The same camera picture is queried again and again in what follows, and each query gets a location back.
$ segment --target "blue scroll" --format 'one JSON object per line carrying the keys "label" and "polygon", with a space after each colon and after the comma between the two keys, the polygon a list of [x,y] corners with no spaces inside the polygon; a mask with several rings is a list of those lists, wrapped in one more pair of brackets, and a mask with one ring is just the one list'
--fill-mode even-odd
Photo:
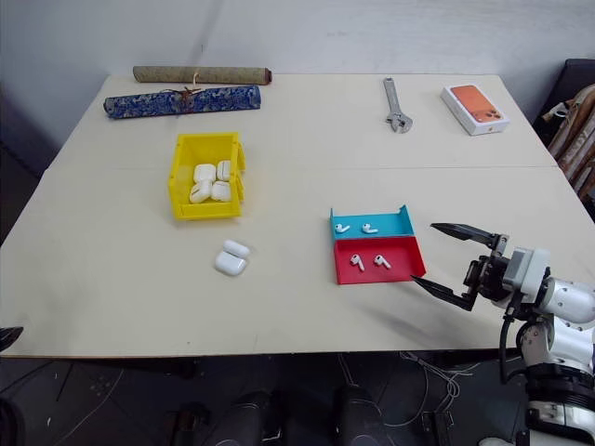
{"label": "blue scroll", "polygon": [[147,95],[118,96],[103,102],[113,119],[204,112],[228,112],[260,108],[256,85],[208,88],[207,90],[166,90]]}

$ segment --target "red tray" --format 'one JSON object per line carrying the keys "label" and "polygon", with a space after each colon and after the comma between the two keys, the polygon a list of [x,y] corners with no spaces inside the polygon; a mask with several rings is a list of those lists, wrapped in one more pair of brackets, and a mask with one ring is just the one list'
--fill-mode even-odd
{"label": "red tray", "polygon": [[[357,254],[364,263],[364,271],[350,263]],[[376,266],[374,257],[382,255],[391,268]],[[411,275],[426,273],[416,237],[378,237],[370,239],[343,239],[335,242],[337,283],[372,283],[411,281]]]}

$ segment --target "yellow plastic bin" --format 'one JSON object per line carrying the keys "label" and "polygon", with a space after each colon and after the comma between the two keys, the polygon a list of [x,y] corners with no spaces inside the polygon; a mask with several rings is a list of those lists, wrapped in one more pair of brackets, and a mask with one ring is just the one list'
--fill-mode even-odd
{"label": "yellow plastic bin", "polygon": [[[169,174],[169,198],[174,217],[181,220],[201,218],[226,218],[242,214],[244,184],[241,172],[245,170],[245,157],[237,133],[203,133],[178,135],[178,144]],[[197,164],[214,164],[231,160],[231,201],[216,202],[207,199],[190,203],[190,189],[194,185],[194,167]]]}

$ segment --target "dark floor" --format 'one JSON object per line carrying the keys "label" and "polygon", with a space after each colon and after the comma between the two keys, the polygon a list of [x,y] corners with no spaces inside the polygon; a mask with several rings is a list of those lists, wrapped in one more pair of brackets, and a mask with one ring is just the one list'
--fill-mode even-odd
{"label": "dark floor", "polygon": [[[345,359],[354,381],[377,399],[386,423],[399,424],[417,411],[425,383],[417,364],[392,352],[352,353]],[[200,358],[186,378],[82,361],[3,359],[0,387],[45,363],[46,367],[2,393],[22,414],[25,445],[56,444],[114,385],[106,402],[60,444],[167,444],[168,411],[200,402],[212,413],[212,426],[240,395],[265,389],[275,390],[284,400],[285,444],[329,445],[334,391],[345,384],[336,354],[308,354]],[[510,439],[523,426],[522,380],[501,386],[494,361],[482,363],[473,373],[458,378],[461,392],[451,408],[452,444],[475,445],[487,436]],[[433,410],[444,392],[444,381],[431,376],[425,409]],[[202,429],[198,438],[207,431]],[[397,445],[430,444],[419,419],[407,427],[391,428],[390,434]]]}

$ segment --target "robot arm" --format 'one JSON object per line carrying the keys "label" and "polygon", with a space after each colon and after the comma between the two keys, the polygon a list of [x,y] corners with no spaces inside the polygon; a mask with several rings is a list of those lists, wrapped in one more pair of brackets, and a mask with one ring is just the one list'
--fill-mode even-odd
{"label": "robot arm", "polygon": [[[462,296],[438,283],[414,280],[435,297],[467,311],[477,295],[504,308],[500,377],[503,383],[516,374],[527,379],[529,428],[558,438],[560,444],[562,439],[595,444],[595,286],[551,277],[546,250],[516,248],[510,258],[504,257],[508,235],[460,224],[432,226],[459,240],[485,244],[491,253],[470,262],[463,281],[468,291]],[[506,342],[514,320],[525,321],[517,334],[525,368],[508,374]]]}

